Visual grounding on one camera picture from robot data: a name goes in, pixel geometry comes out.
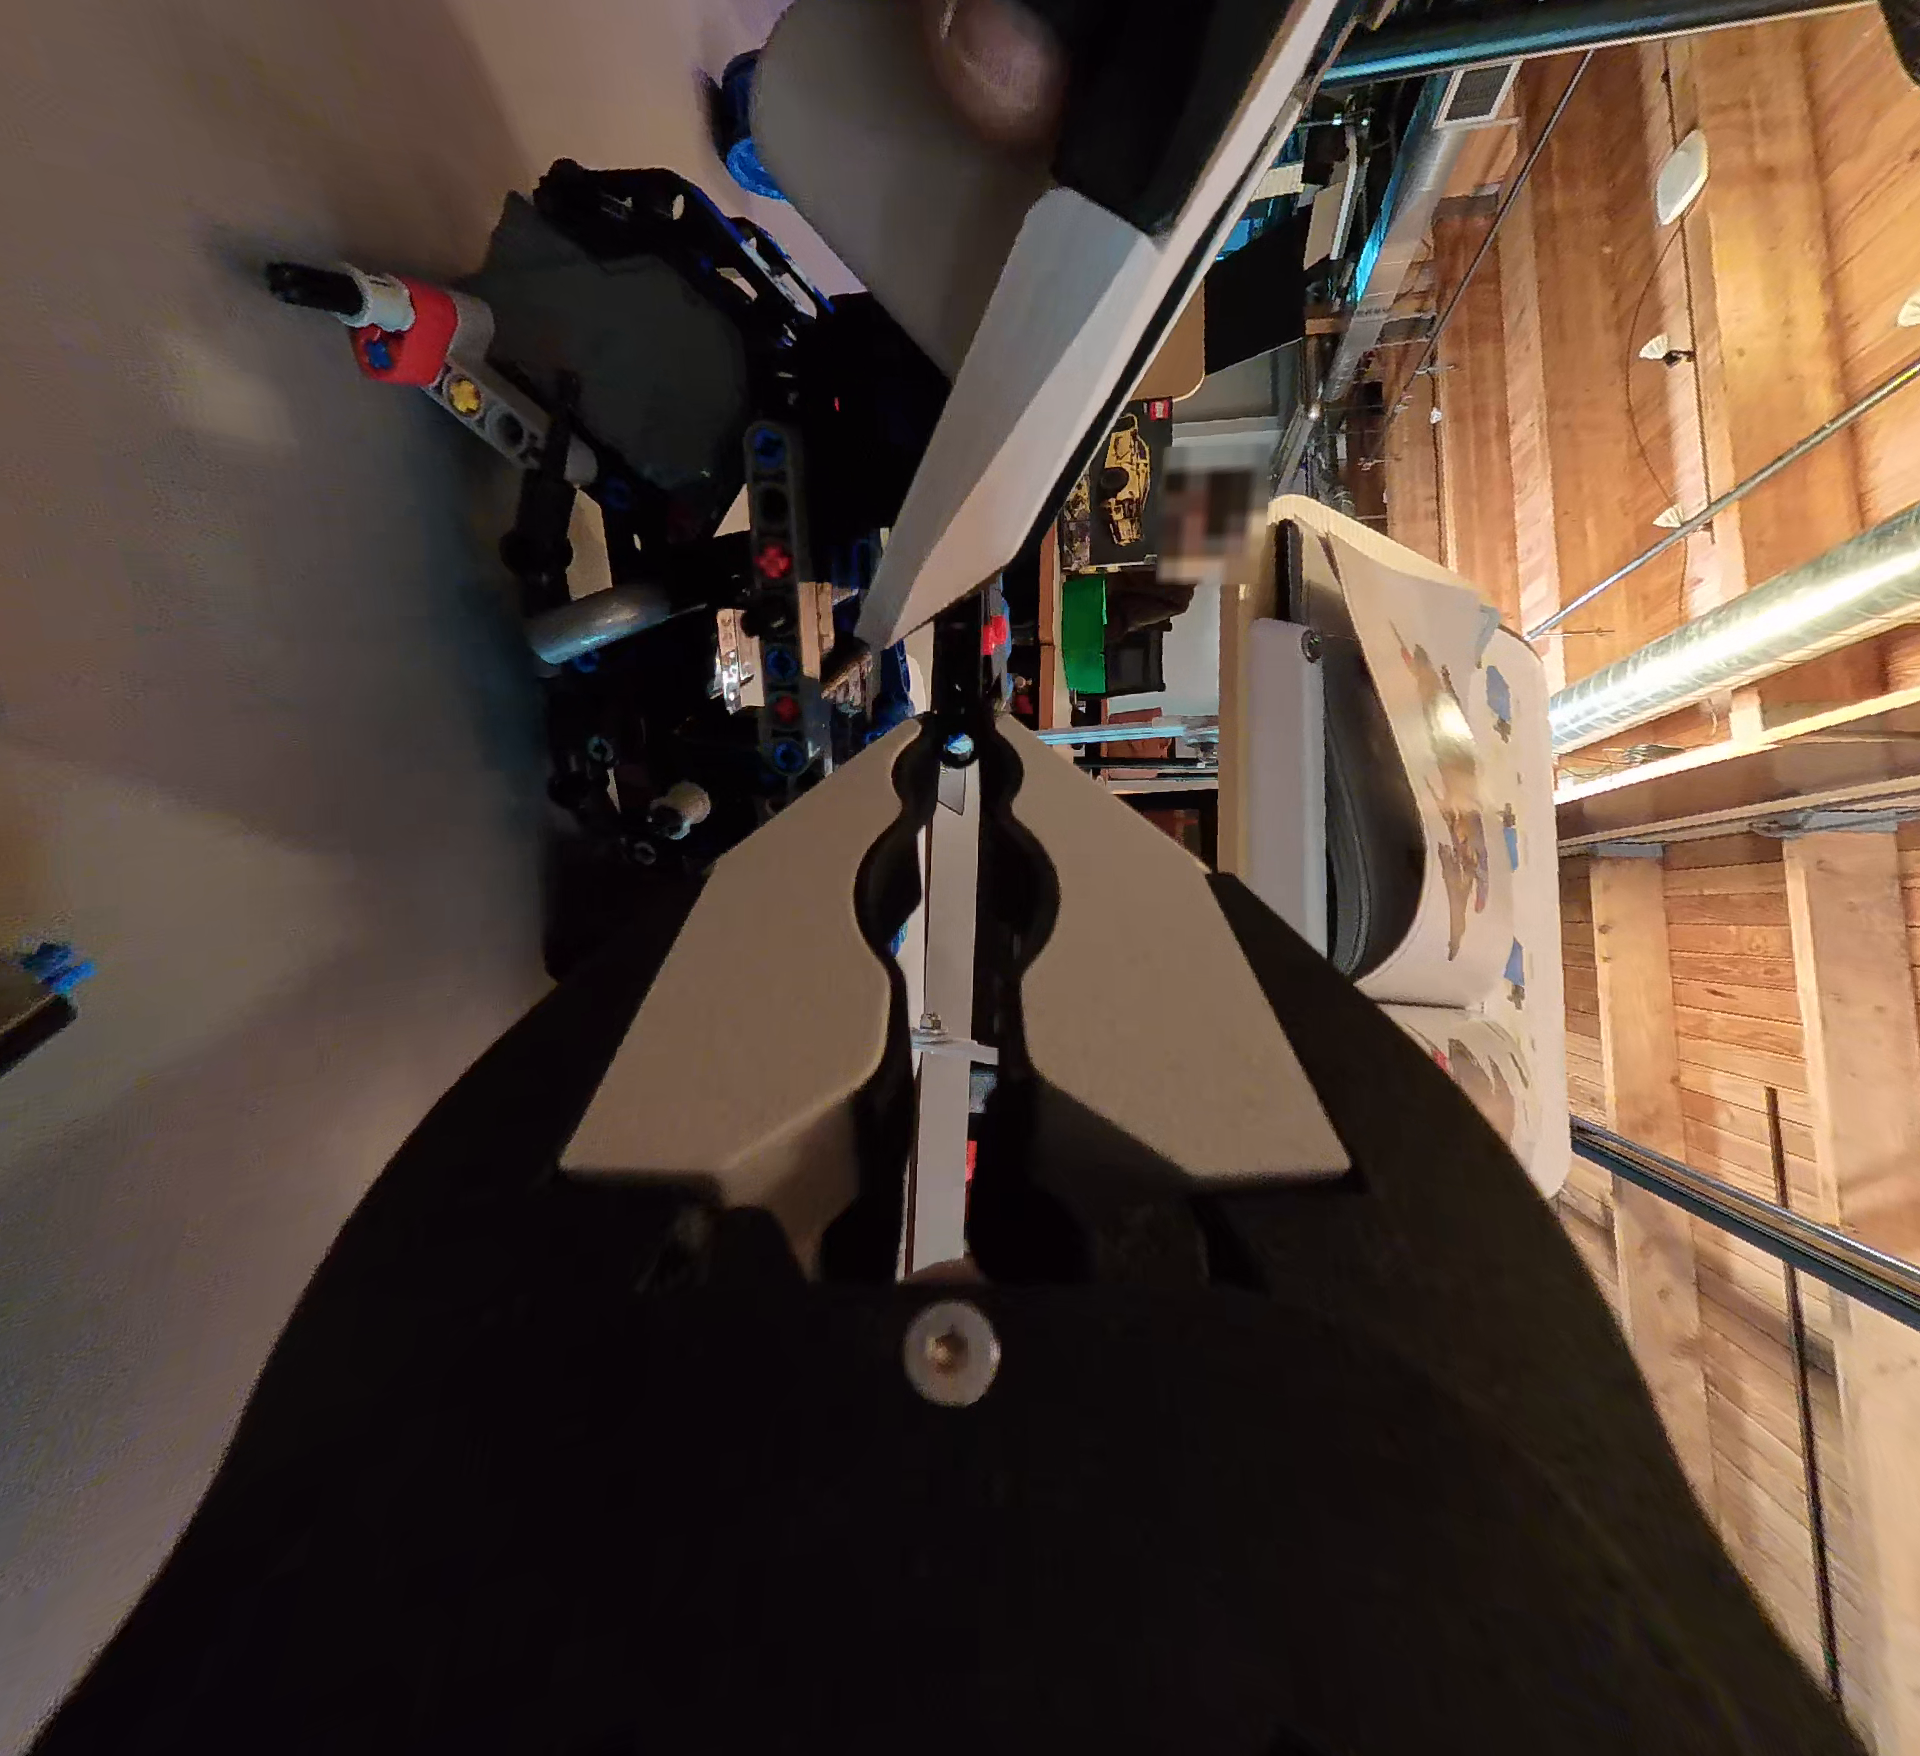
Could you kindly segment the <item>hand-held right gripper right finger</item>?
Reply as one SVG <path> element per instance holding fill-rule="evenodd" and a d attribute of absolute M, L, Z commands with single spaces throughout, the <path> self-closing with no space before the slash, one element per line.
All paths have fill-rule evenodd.
<path fill-rule="evenodd" d="M 979 788 L 1000 1040 L 979 1183 L 1217 1193 L 1345 1178 L 1203 867 L 1011 718 Z"/>

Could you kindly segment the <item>open instruction booklet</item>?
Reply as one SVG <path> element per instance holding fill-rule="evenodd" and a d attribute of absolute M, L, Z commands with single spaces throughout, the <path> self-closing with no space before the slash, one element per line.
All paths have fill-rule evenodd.
<path fill-rule="evenodd" d="M 1555 1198 L 1570 1118 L 1544 665 L 1460 575 L 1288 507 L 1326 639 L 1332 963 Z"/>

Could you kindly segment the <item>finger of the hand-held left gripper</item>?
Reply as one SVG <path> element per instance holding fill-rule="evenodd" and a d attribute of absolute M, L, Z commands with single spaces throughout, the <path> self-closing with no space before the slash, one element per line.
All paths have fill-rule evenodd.
<path fill-rule="evenodd" d="M 1132 389 L 1202 239 L 1199 199 L 1161 237 L 1068 188 L 1028 210 L 865 594 L 860 644 L 894 646 L 1019 554 L 1087 433 Z"/>

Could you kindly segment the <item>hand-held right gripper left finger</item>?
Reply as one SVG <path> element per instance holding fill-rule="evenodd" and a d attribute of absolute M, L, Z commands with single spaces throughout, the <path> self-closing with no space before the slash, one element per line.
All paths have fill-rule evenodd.
<path fill-rule="evenodd" d="M 906 721 L 712 867 L 560 1167 L 679 1183 L 780 1222 L 804 1268 L 856 1188 L 851 1100 L 882 1060 L 892 962 L 854 918 L 899 821 Z"/>

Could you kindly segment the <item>blue and black toy car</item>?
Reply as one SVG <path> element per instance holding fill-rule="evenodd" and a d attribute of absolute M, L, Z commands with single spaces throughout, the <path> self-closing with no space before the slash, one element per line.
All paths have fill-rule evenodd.
<path fill-rule="evenodd" d="M 514 472 L 498 545 L 580 853 L 703 872 L 910 713 L 854 624 L 943 378 L 667 168 L 555 161 L 449 284 L 268 261 L 365 381 Z"/>

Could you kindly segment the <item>black toy set box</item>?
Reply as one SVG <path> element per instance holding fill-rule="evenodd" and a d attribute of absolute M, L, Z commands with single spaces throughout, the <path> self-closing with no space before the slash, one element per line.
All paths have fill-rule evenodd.
<path fill-rule="evenodd" d="M 1158 562 L 1171 410 L 1170 399 L 1130 404 L 1094 446 L 1058 517 L 1063 572 L 1149 569 Z"/>

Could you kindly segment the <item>black and blue toy piece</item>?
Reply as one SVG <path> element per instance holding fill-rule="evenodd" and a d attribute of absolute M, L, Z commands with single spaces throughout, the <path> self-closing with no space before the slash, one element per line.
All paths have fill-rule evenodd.
<path fill-rule="evenodd" d="M 63 941 L 1 952 L 4 1074 L 77 1022 L 73 994 L 91 976 L 93 963 Z"/>

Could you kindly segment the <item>black metal bar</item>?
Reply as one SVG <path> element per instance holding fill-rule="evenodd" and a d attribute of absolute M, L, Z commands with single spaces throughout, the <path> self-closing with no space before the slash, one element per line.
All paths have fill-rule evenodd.
<path fill-rule="evenodd" d="M 1350 38 L 1321 88 L 1345 92 L 1587 49 L 1710 35 L 1876 0 L 1475 0 Z"/>

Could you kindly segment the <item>grey desk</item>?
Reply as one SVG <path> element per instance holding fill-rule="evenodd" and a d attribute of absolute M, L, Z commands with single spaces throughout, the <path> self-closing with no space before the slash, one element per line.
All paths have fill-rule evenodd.
<path fill-rule="evenodd" d="M 448 278 L 559 157 L 739 207 L 698 74 L 788 0 L 4 0 L 4 1752 L 163 1563 L 398 1139 L 536 1000 L 509 493 L 263 295 Z"/>

